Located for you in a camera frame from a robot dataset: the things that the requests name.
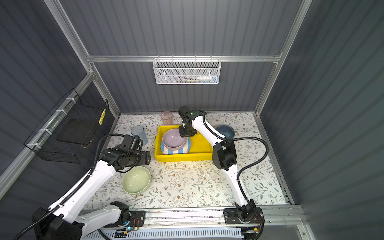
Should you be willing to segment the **lavender bowl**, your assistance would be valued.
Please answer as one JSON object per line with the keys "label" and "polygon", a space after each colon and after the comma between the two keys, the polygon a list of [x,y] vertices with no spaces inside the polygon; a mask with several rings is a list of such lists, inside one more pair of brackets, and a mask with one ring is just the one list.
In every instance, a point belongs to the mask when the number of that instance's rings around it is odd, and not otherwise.
{"label": "lavender bowl", "polygon": [[187,138],[181,137],[179,129],[170,129],[164,133],[162,142],[169,150],[179,150],[184,147]]}

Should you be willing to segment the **light green bowl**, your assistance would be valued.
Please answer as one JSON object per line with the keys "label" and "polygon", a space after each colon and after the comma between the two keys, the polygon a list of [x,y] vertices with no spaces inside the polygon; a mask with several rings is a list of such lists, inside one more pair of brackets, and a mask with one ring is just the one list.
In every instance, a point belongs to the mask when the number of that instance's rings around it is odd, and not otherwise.
{"label": "light green bowl", "polygon": [[146,167],[133,167],[122,179],[123,190],[131,195],[146,191],[152,181],[152,175]]}

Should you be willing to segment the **dark blue bowl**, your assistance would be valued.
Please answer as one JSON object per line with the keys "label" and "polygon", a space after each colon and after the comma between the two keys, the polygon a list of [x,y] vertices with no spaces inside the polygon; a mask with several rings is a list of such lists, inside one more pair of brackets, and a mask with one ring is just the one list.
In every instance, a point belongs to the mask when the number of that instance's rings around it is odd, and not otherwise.
{"label": "dark blue bowl", "polygon": [[235,137],[235,130],[231,126],[217,125],[215,129],[225,138],[233,139]]}

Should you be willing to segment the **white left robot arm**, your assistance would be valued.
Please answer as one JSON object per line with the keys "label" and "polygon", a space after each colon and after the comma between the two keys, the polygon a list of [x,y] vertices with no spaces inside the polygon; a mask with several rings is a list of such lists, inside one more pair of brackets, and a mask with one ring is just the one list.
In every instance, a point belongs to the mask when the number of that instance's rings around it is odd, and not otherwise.
{"label": "white left robot arm", "polygon": [[114,201],[105,208],[81,215],[85,204],[116,173],[125,168],[148,165],[150,152],[142,151],[143,140],[122,135],[121,144],[96,151],[91,169],[59,200],[47,209],[38,209],[32,216],[33,229],[38,240],[80,240],[108,225],[131,231],[142,225],[142,218],[131,214],[128,205]]}

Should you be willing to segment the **yellow plastic bin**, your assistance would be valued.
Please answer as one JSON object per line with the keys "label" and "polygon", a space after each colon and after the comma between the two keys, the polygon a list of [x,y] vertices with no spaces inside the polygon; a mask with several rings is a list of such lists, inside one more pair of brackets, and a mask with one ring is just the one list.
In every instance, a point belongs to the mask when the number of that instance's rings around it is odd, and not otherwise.
{"label": "yellow plastic bin", "polygon": [[183,154],[165,155],[162,150],[162,138],[166,131],[171,129],[179,130],[179,126],[160,126],[155,140],[154,156],[158,162],[190,162],[190,161],[210,161],[212,159],[213,148],[210,143],[198,133],[188,139],[188,152]]}

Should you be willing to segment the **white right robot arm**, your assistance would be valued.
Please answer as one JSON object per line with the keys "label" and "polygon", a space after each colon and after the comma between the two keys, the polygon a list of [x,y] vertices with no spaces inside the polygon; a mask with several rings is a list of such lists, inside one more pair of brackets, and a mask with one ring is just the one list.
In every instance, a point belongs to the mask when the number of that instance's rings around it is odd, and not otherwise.
{"label": "white right robot arm", "polygon": [[212,161],[227,178],[234,195],[238,218],[243,223],[249,222],[255,214],[256,207],[250,204],[250,196],[244,191],[244,185],[238,178],[235,143],[226,140],[224,135],[207,122],[205,112],[191,111],[187,106],[182,106],[178,113],[183,122],[179,126],[179,132],[183,138],[193,137],[199,133],[213,147]]}

